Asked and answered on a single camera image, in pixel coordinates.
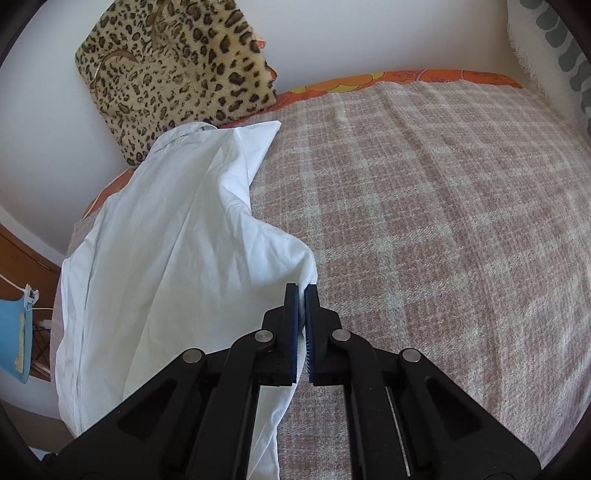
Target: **metal pin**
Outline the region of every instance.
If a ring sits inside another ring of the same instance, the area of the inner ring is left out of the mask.
[[[255,333],[255,340],[261,343],[267,343],[273,340],[273,332],[269,330],[259,330]]]
[[[335,330],[332,333],[332,335],[333,335],[333,338],[335,340],[338,340],[339,342],[346,342],[347,340],[349,340],[351,338],[351,333],[348,330],[344,330],[342,328]]]
[[[183,354],[183,360],[186,364],[196,364],[202,358],[201,350],[196,348],[191,348],[190,350],[186,350]]]
[[[407,362],[416,363],[421,359],[421,352],[415,350],[414,348],[407,348],[404,352],[402,352],[402,358],[404,358]]]

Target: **bed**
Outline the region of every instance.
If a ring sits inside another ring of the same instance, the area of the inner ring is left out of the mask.
[[[336,79],[271,110],[239,123],[283,123],[253,215],[310,246],[321,302],[379,348],[425,352],[548,463],[591,398],[589,143],[539,94],[478,72]],[[131,178],[89,206],[69,253]],[[278,445],[285,478],[346,478],[339,389],[303,378]]]

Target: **white wall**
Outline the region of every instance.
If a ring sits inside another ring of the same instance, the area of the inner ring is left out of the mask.
[[[86,205],[126,168],[73,60],[110,2],[48,0],[0,69],[0,206],[61,253]],[[280,92],[377,70],[471,69],[523,78],[507,39],[505,0],[238,5],[267,40]]]
[[[56,386],[52,382],[29,376],[27,383],[22,384],[0,368],[0,399],[44,417],[60,418]]]

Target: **white cable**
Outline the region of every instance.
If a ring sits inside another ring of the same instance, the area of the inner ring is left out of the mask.
[[[12,283],[9,279],[7,279],[4,275],[2,275],[0,273],[0,278],[3,279],[5,282],[10,283],[10,285],[12,285],[14,288],[16,288],[17,290],[20,290],[23,293],[26,293],[24,288],[19,287],[18,285],[15,285],[14,283]]]

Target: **wooden furniture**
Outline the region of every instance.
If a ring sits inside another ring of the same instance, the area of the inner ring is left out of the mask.
[[[22,243],[0,225],[0,273],[20,287],[27,283],[39,290],[40,298],[35,308],[52,308],[56,298],[60,268]],[[0,279],[0,299],[18,300],[22,292]],[[42,320],[51,319],[51,310],[33,312],[33,351],[31,375],[50,379],[49,331],[36,326]]]

